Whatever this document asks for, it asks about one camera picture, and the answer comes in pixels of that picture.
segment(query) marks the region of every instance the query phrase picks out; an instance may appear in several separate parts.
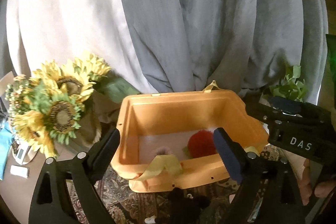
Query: patterned rug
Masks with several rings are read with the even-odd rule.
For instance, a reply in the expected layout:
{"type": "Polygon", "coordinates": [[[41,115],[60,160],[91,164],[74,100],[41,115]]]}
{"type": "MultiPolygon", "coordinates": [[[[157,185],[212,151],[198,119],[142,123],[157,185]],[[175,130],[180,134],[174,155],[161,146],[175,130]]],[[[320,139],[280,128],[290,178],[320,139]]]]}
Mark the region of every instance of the patterned rug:
{"type": "MultiPolygon", "coordinates": [[[[284,155],[277,147],[268,145],[264,148],[261,156],[269,160],[278,160],[279,156],[284,155]]],[[[208,196],[211,199],[211,204],[202,211],[199,224],[215,224],[219,223],[224,216],[230,204],[229,196],[234,194],[238,187],[239,185],[235,181],[228,178],[186,189],[184,194],[185,196],[189,193],[193,196],[208,196]]],[[[106,170],[103,179],[95,184],[95,188],[116,224],[143,224],[145,218],[153,215],[168,216],[168,192],[134,193],[128,187],[128,180],[118,176],[111,167],[106,170]]],[[[83,224],[88,224],[73,184],[70,187],[70,197],[78,220],[83,224]]]]}

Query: orange basket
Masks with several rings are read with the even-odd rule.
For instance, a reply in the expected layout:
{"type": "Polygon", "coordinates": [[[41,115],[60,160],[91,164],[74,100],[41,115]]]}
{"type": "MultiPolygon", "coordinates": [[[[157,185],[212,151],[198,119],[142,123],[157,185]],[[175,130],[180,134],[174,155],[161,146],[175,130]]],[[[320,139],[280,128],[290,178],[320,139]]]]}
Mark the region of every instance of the orange basket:
{"type": "Polygon", "coordinates": [[[117,129],[120,145],[111,165],[130,180],[138,193],[171,191],[197,187],[229,177],[218,154],[182,160],[183,174],[174,178],[163,171],[145,181],[134,181],[149,164],[139,164],[139,137],[223,127],[243,148],[254,146],[259,152],[268,143],[268,135],[258,120],[248,116],[245,104],[230,90],[209,93],[182,92],[126,97],[121,105],[117,129]]]}

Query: red ball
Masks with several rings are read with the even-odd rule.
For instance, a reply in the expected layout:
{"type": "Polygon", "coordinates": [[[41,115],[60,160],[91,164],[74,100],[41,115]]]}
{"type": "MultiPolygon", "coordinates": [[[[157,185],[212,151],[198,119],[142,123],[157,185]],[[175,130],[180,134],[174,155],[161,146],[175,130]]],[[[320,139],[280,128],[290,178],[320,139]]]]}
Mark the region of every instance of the red ball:
{"type": "Polygon", "coordinates": [[[188,149],[193,158],[210,156],[217,153],[212,135],[211,131],[200,130],[191,136],[188,142],[188,149]]]}

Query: sunflower center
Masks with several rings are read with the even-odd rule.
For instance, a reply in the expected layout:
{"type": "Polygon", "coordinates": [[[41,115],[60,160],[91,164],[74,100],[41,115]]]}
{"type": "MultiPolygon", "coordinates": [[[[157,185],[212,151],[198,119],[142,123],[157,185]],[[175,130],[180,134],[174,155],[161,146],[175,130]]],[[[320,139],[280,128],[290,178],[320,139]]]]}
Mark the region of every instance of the sunflower center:
{"type": "Polygon", "coordinates": [[[68,95],[73,95],[73,94],[80,94],[82,91],[82,83],[80,83],[78,80],[76,80],[73,77],[64,77],[61,78],[57,81],[58,88],[61,88],[62,84],[66,84],[67,90],[68,90],[68,95]]]}
{"type": "Polygon", "coordinates": [[[71,131],[74,124],[73,114],[75,110],[69,102],[57,102],[51,107],[50,119],[54,125],[54,129],[61,133],[71,131]]]}

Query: metal bolt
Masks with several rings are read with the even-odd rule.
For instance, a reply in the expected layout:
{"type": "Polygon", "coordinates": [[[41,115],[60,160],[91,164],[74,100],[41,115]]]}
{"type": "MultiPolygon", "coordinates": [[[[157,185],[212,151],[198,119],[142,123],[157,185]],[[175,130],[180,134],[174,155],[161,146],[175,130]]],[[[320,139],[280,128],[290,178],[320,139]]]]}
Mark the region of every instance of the metal bolt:
{"type": "Polygon", "coordinates": [[[288,163],[288,159],[285,158],[285,157],[281,157],[281,158],[280,158],[280,161],[281,161],[283,164],[288,163]]]}
{"type": "Polygon", "coordinates": [[[77,155],[77,158],[79,159],[84,159],[86,157],[86,153],[85,152],[79,152],[77,155]]]}
{"type": "Polygon", "coordinates": [[[46,163],[46,164],[51,164],[53,161],[54,161],[54,158],[47,158],[47,159],[45,160],[45,163],[46,163]]]}
{"type": "Polygon", "coordinates": [[[255,159],[256,157],[257,157],[257,154],[256,153],[254,153],[254,152],[247,152],[247,156],[250,158],[250,159],[255,159]]]}

